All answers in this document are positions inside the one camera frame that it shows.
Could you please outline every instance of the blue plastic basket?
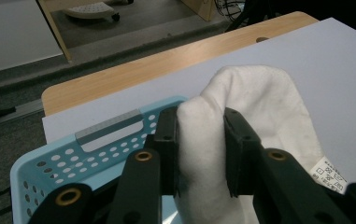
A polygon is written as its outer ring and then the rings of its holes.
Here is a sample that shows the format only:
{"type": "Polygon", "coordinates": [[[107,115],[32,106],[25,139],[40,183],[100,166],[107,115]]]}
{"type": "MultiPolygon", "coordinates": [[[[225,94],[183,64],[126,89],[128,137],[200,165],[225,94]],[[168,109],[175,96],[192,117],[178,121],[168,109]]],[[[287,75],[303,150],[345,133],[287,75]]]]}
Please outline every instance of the blue plastic basket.
{"type": "Polygon", "coordinates": [[[10,172],[14,223],[27,223],[45,197],[64,184],[84,183],[95,190],[119,176],[129,153],[142,148],[146,136],[155,133],[160,112],[185,100],[175,96],[143,106],[21,156],[10,172]],[[134,123],[142,123],[140,131],[84,150],[85,144],[134,123]]]}

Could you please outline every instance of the white wall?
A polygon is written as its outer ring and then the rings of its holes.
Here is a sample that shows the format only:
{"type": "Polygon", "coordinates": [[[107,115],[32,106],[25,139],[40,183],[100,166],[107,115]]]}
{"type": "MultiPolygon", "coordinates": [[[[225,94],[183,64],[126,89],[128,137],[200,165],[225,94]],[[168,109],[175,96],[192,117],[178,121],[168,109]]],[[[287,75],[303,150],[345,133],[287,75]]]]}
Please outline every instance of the white wall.
{"type": "Polygon", "coordinates": [[[0,70],[61,54],[36,0],[0,0],[0,70]]]}

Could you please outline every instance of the basket handle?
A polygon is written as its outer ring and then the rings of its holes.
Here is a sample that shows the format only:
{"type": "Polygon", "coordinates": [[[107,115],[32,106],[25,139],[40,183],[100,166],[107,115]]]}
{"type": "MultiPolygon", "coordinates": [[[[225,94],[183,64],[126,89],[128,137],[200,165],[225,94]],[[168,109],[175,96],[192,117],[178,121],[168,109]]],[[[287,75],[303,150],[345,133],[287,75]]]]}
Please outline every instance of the basket handle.
{"type": "Polygon", "coordinates": [[[95,124],[92,127],[86,128],[75,133],[76,139],[80,145],[87,144],[110,133],[114,133],[131,124],[138,123],[143,120],[143,116],[139,109],[132,110],[125,114],[119,115],[113,119],[108,119],[102,123],[95,124]]]}

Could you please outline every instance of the white paper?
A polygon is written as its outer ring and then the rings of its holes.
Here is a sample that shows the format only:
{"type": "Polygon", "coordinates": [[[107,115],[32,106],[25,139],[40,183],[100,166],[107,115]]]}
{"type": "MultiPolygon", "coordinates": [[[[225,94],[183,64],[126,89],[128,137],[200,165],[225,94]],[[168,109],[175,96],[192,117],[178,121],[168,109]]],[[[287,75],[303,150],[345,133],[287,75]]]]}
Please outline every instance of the white paper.
{"type": "Polygon", "coordinates": [[[247,64],[278,67],[292,77],[326,156],[356,182],[356,31],[334,19],[45,117],[47,141],[172,95],[193,97],[221,67],[247,64]]]}

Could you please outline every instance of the perforated holes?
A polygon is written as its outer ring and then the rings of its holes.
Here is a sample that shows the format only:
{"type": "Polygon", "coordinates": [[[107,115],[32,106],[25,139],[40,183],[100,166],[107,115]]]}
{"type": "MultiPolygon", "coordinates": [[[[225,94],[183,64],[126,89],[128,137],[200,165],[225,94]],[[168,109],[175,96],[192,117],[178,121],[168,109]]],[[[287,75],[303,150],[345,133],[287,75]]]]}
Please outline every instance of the perforated holes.
{"type": "Polygon", "coordinates": [[[64,152],[64,154],[70,155],[70,154],[72,154],[73,152],[75,152],[75,150],[73,150],[73,148],[69,148],[68,150],[66,150],[66,151],[64,152]]]}
{"type": "Polygon", "coordinates": [[[51,160],[52,160],[52,161],[57,161],[57,160],[59,160],[60,158],[61,158],[60,155],[53,155],[53,156],[51,157],[51,160]]]}
{"type": "Polygon", "coordinates": [[[64,161],[61,161],[61,162],[59,162],[58,163],[58,167],[63,167],[63,166],[65,166],[66,165],[66,162],[64,162],[64,161]]]}
{"type": "Polygon", "coordinates": [[[47,164],[46,162],[40,161],[40,162],[37,163],[37,166],[38,167],[42,167],[42,166],[45,166],[46,164],[47,164]]]}
{"type": "Polygon", "coordinates": [[[44,173],[46,173],[46,174],[47,174],[47,173],[50,173],[50,172],[52,172],[52,169],[51,169],[51,168],[47,168],[47,169],[44,170],[44,173]]]}
{"type": "Polygon", "coordinates": [[[29,217],[32,216],[32,210],[30,210],[30,208],[26,209],[26,213],[28,214],[29,217]]]}
{"type": "Polygon", "coordinates": [[[74,156],[72,158],[70,158],[71,161],[77,161],[78,160],[78,156],[74,156]]]}

